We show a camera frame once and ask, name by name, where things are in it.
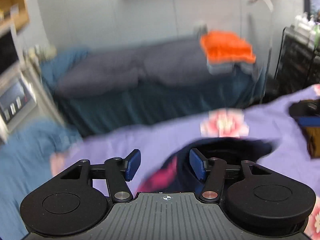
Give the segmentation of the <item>navy sweater with pink stripes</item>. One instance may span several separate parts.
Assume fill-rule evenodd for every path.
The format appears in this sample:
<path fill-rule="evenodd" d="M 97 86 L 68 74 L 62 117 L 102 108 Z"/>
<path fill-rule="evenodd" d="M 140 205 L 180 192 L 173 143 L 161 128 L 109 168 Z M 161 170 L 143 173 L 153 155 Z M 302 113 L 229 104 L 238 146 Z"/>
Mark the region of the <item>navy sweater with pink stripes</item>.
<path fill-rule="evenodd" d="M 137 192 L 195 192 L 202 191 L 209 175 L 211 158 L 222 159 L 229 165 L 243 160 L 257 162 L 274 150 L 274 143 L 263 140 L 211 138 L 193 142 L 173 153 L 160 169 L 142 182 Z"/>

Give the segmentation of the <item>lavender floral bed sheet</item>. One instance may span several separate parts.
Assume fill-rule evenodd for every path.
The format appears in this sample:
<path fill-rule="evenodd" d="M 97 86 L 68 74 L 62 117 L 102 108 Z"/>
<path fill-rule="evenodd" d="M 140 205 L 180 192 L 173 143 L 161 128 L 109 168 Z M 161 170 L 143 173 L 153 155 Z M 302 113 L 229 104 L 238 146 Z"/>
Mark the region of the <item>lavender floral bed sheet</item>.
<path fill-rule="evenodd" d="M 317 87 L 311 86 L 245 110 L 219 109 L 152 126 L 123 127 L 90 137 L 71 150 L 53 154 L 50 168 L 52 174 L 58 174 L 79 159 L 87 158 L 97 164 L 110 157 L 124 157 L 131 150 L 139 149 L 141 166 L 129 187 L 132 192 L 143 195 L 157 190 L 165 191 L 170 196 L 169 200 L 148 197 L 153 211 L 137 210 L 157 226 L 163 226 L 163 219 L 155 218 L 155 213 L 162 212 L 168 216 L 172 210 L 179 210 L 178 199 L 174 196 L 176 192 L 200 192 L 202 189 L 192 170 L 178 163 L 179 151 L 200 139 L 231 136 L 250 142 L 271 142 L 272 152 L 259 159 L 258 163 L 319 193 L 319 160 L 310 157 L 304 134 L 289 115 L 291 104 L 317 97 Z"/>

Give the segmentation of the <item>brown folded garment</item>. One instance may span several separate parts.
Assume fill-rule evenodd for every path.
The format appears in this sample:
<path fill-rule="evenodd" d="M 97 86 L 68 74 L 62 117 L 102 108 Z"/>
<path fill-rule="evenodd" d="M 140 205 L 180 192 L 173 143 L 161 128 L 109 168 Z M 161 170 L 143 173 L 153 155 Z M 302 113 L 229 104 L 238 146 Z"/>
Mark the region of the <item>brown folded garment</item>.
<path fill-rule="evenodd" d="M 319 127 L 304 127 L 308 153 L 311 158 L 320 158 L 320 130 Z"/>

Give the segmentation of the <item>grey folded cloth under orange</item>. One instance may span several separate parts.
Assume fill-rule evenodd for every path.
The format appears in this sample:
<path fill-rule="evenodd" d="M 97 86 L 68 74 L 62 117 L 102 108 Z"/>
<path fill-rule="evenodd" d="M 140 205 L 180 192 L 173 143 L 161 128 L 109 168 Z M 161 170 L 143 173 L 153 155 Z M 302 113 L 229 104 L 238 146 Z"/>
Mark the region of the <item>grey folded cloth under orange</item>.
<path fill-rule="evenodd" d="M 235 67 L 239 67 L 247 74 L 252 74 L 254 72 L 255 64 L 246 62 L 210 63 L 207 61 L 208 72 L 212 75 L 231 73 Z"/>

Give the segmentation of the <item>grey blanket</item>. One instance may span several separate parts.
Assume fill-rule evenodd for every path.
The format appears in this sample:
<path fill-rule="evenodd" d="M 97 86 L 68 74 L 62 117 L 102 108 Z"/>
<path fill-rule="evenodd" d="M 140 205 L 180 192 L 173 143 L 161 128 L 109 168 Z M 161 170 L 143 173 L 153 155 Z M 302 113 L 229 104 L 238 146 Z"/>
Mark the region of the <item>grey blanket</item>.
<path fill-rule="evenodd" d="M 178 87 L 211 78 L 199 41 L 189 38 L 89 54 L 59 78 L 56 92 L 64 98 L 80 98 L 136 87 L 140 82 Z"/>

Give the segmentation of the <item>white appliance with panel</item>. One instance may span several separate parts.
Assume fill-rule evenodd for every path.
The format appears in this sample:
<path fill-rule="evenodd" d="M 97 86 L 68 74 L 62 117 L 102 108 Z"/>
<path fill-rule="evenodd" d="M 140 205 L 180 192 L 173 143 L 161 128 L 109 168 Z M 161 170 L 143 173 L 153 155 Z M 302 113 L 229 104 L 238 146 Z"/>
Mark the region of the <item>white appliance with panel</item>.
<path fill-rule="evenodd" d="M 23 75 L 27 70 L 13 23 L 1 26 L 1 143 L 5 143 L 36 107 L 32 84 Z"/>

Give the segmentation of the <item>wooden shelf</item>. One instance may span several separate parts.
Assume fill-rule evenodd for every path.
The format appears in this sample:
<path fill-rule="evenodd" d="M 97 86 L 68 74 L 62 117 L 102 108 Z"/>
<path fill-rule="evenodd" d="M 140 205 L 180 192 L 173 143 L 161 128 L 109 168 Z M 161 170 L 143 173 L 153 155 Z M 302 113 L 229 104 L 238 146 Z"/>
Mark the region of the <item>wooden shelf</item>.
<path fill-rule="evenodd" d="M 13 23 L 19 32 L 29 22 L 27 0 L 1 0 L 1 27 Z"/>

